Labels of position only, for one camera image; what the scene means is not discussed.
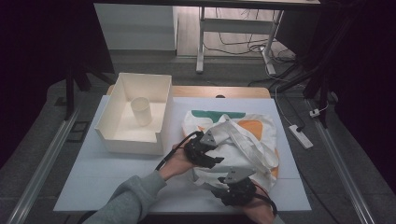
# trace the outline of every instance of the green stripe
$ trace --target green stripe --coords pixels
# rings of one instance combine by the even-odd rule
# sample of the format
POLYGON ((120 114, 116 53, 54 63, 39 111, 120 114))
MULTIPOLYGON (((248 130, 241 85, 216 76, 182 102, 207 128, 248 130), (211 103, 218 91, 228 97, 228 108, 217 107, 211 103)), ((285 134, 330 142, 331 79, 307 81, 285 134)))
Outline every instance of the green stripe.
POLYGON ((218 122, 220 117, 224 114, 228 115, 230 119, 241 119, 246 115, 246 113, 242 113, 242 112, 220 112, 220 111, 204 111, 204 110, 192 110, 191 113, 196 118, 212 119, 213 123, 218 122))

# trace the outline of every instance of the white bag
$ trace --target white bag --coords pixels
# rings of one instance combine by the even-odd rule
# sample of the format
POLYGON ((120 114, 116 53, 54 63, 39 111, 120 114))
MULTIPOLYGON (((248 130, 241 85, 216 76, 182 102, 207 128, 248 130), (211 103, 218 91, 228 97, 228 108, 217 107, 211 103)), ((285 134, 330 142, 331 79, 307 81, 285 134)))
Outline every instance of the white bag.
POLYGON ((218 178, 226 176, 230 167, 255 169, 256 174, 250 178, 268 191, 275 184, 279 160, 276 126, 269 115, 192 110, 187 112, 182 128, 186 136, 195 131, 205 133, 210 129, 218 147, 209 150, 206 155, 224 158, 212 169, 193 168, 197 177, 195 184, 207 183, 227 189, 218 178))

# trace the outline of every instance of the cardboard box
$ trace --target cardboard box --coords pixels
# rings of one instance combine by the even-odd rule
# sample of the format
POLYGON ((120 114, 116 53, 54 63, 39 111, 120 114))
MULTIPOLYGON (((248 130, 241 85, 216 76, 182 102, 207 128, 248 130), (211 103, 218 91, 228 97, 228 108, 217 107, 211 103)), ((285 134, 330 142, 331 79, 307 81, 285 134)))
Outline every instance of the cardboard box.
POLYGON ((171 76, 120 73, 95 130, 111 152, 163 155, 163 127, 172 103, 171 76), (130 103, 135 97, 150 101, 152 122, 147 126, 139 126, 134 118, 130 103))

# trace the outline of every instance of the white cup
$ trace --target white cup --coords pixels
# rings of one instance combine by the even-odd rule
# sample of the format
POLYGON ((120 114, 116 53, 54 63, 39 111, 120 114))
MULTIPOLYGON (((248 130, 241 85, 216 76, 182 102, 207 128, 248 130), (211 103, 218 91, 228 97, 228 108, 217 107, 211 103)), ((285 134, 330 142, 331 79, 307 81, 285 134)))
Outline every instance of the white cup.
POLYGON ((140 126, 146 126, 151 123, 151 109, 149 99, 146 97, 136 97, 131 101, 131 108, 134 112, 134 118, 140 126))

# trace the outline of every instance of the person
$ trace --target person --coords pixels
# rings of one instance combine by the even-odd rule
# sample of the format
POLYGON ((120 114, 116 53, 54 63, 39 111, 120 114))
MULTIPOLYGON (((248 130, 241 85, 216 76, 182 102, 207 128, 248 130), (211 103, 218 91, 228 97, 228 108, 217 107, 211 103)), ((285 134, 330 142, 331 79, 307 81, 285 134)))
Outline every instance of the person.
MULTIPOLYGON (((166 186, 166 181, 193 167, 184 150, 177 150, 159 171, 153 171, 142 178, 134 175, 120 184, 108 203, 86 219, 84 224, 137 223, 148 214, 150 206, 156 201, 157 193, 166 186)), ((263 188, 256 189, 256 193, 267 195, 263 188)), ((284 223, 278 216, 274 217, 271 206, 263 200, 254 198, 239 208, 256 223, 284 223)))

